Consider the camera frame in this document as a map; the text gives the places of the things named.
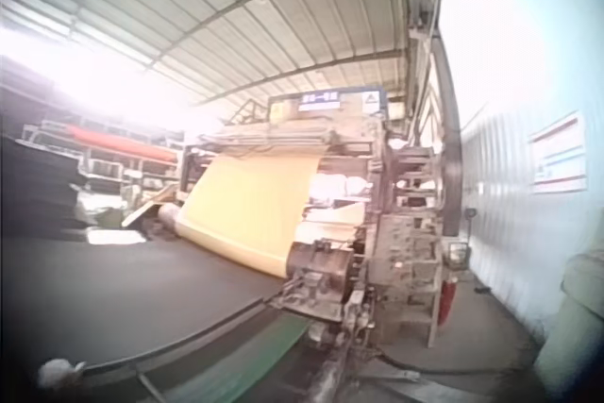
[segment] industrial machine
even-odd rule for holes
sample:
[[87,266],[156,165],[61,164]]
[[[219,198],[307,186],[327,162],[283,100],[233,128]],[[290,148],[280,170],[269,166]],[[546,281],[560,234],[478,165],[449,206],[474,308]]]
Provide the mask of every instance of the industrial machine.
[[[176,199],[186,200],[225,150],[244,155],[265,147],[324,146],[319,173],[364,178],[362,222],[347,236],[329,237],[327,229],[296,239],[287,281],[270,300],[314,320],[310,336],[334,346],[335,359],[326,361],[313,387],[322,395],[317,401],[326,401],[326,386],[335,392],[334,377],[337,382],[346,358],[366,359],[371,345],[391,341],[401,325],[423,324],[428,346],[435,342],[445,197],[439,156],[431,148],[396,146],[401,138],[388,128],[381,89],[274,97],[261,113],[185,147]],[[159,218],[174,227],[177,212],[168,204]]]

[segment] warning sign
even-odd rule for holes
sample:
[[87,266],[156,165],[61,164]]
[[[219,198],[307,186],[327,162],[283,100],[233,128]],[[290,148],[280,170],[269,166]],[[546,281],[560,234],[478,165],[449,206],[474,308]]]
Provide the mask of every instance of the warning sign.
[[379,112],[379,92],[362,92],[362,112],[376,113]]
[[567,193],[587,188],[582,118],[573,113],[530,138],[535,193]]

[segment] yellow paper sheet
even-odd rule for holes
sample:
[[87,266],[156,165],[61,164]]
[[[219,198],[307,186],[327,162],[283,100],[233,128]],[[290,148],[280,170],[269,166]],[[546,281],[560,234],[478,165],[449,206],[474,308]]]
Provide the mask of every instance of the yellow paper sheet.
[[277,277],[309,197],[324,148],[216,157],[176,218],[177,233],[228,259]]

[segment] white wall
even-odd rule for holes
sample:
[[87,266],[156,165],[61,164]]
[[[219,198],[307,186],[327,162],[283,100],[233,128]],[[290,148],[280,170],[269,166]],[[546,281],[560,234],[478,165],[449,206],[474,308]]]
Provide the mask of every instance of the white wall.
[[[604,0],[442,0],[439,27],[460,111],[471,265],[537,337],[567,260],[604,207]],[[587,191],[534,194],[529,136],[578,110]]]

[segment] black conveyor belt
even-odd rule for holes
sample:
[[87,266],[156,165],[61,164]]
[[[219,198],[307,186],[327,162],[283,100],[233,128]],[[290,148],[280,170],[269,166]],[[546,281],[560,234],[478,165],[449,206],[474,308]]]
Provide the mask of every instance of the black conveyor belt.
[[30,371],[54,358],[93,365],[142,354],[281,285],[184,241],[5,239],[2,246],[3,343]]

